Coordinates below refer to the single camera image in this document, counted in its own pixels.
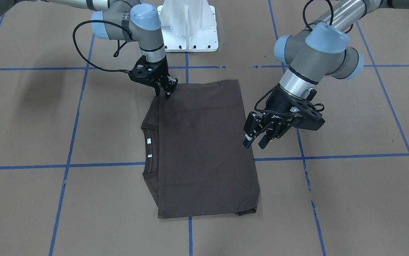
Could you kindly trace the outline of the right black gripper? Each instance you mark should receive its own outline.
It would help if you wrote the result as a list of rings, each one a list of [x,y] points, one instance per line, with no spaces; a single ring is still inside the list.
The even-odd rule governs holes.
[[[161,88],[165,93],[165,98],[169,99],[172,93],[175,91],[178,79],[169,76],[167,59],[162,59],[156,63],[152,63],[154,68],[152,75],[154,80],[154,91],[156,96],[159,97]]]

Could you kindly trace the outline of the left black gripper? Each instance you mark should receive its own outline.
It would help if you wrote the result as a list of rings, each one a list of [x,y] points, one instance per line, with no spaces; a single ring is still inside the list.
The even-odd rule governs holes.
[[[254,139],[265,132],[258,143],[265,149],[270,141],[281,138],[291,127],[302,128],[307,121],[308,101],[291,96],[278,83],[269,92],[263,111],[248,114],[243,127],[246,133],[243,145],[249,148]]]

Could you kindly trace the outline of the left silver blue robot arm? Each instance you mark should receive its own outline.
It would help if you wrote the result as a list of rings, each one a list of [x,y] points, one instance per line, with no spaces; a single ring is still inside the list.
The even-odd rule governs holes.
[[[377,9],[409,9],[409,0],[341,0],[329,4],[330,10],[313,22],[302,19],[305,28],[295,36],[285,34],[277,39],[274,56],[289,65],[279,83],[269,90],[264,109],[254,106],[244,125],[249,148],[257,137],[264,149],[275,138],[281,138],[291,127],[320,129],[324,105],[312,104],[316,86],[325,76],[352,79],[363,69],[365,60],[349,47],[348,32],[352,25]]]

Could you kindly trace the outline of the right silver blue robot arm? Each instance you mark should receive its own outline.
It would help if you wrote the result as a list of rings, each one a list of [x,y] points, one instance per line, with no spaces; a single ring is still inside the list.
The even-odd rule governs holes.
[[[157,8],[142,0],[57,0],[56,3],[92,10],[89,21],[78,24],[77,30],[91,24],[94,36],[100,39],[137,42],[141,57],[131,70],[118,69],[137,83],[154,89],[157,96],[164,91],[169,98],[178,79],[170,76],[161,20]]]

